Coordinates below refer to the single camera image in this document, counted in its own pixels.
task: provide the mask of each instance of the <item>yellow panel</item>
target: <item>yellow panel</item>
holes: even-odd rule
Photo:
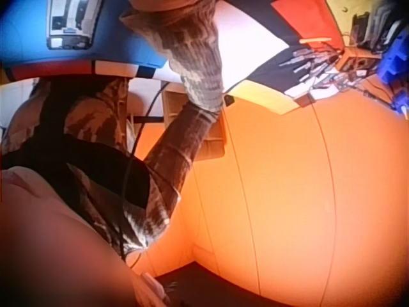
[[[261,295],[318,306],[334,242],[334,198],[314,112],[306,107],[278,116],[239,100],[226,109],[226,121],[251,217]]]
[[[341,33],[351,34],[352,17],[371,13],[374,0],[327,0]],[[350,39],[344,37],[344,43],[349,45]]]
[[[258,104],[277,114],[285,114],[299,107],[291,97],[249,80],[236,85],[229,95]]]

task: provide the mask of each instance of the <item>electronic device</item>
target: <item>electronic device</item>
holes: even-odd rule
[[[48,0],[47,47],[89,49],[104,0]]]

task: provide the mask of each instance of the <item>person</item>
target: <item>person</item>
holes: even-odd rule
[[[130,157],[119,122],[128,78],[43,77],[17,110],[1,143],[2,306],[170,304],[124,260],[166,230],[220,115],[215,3],[131,0],[120,17],[168,58],[190,100],[145,160]]]

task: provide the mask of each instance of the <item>wire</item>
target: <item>wire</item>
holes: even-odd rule
[[[147,110],[147,112],[146,112],[146,114],[145,114],[145,117],[149,116],[149,114],[150,114],[151,111],[152,111],[153,105],[155,104],[155,102],[156,102],[156,100],[158,99],[159,95],[163,92],[163,90],[164,90],[164,89],[166,88],[166,86],[168,86],[168,85],[169,85],[169,82],[166,82],[166,83],[164,83],[164,84],[162,85],[162,87],[158,90],[158,92],[156,93],[155,97],[152,99],[152,102],[151,102],[151,104],[150,104],[150,106],[149,106],[149,108],[148,108],[148,110]],[[127,168],[126,168],[126,170],[125,170],[125,175],[124,175],[124,177],[123,177],[123,185],[122,185],[122,192],[121,192],[121,206],[122,206],[122,209],[124,209],[124,207],[125,207],[125,200],[126,200],[126,199],[125,199],[125,195],[126,195],[126,192],[127,192],[127,185],[128,185],[128,179],[129,179],[130,169],[131,169],[131,167],[132,167],[132,161],[134,160],[134,156],[135,156],[135,153],[136,153],[136,147],[137,147],[137,145],[138,145],[139,139],[141,138],[142,130],[143,130],[144,126],[145,126],[145,123],[143,122],[143,123],[141,124],[141,127],[140,127],[139,130],[138,130],[138,134],[136,135],[135,142],[134,142],[134,145],[133,145],[133,147],[132,147],[132,150],[131,150],[131,153],[130,153],[130,156],[129,156],[128,165],[127,165]],[[121,226],[119,226],[119,233],[120,233],[120,251],[121,251],[121,256],[122,256],[122,259],[125,260],[125,253],[124,253],[124,250],[123,250],[123,232],[122,232]]]
[[[369,80],[369,79],[365,79],[365,80],[366,80],[371,86],[373,86],[374,88],[376,88],[377,90],[383,91],[384,94],[388,97],[388,99],[389,99],[390,101],[393,100],[392,97],[388,94],[388,92],[387,92],[384,88],[381,88],[380,86],[376,86],[376,85],[373,84],[373,83],[371,82],[371,80]]]
[[[130,267],[131,269],[133,269],[133,268],[135,267],[135,265],[138,263],[138,261],[141,259],[141,257],[142,257],[142,253],[139,253],[139,255],[138,255],[138,257],[136,258],[135,262],[134,262],[132,265],[130,265],[129,267]]]

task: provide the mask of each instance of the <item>red stripe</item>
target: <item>red stripe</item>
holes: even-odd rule
[[[90,60],[81,59],[75,61],[48,61],[13,67],[12,72],[17,81],[51,75],[86,75],[92,74],[92,64]]]
[[[344,49],[341,32],[325,0],[276,0],[271,5],[302,38],[331,37],[330,45]]]

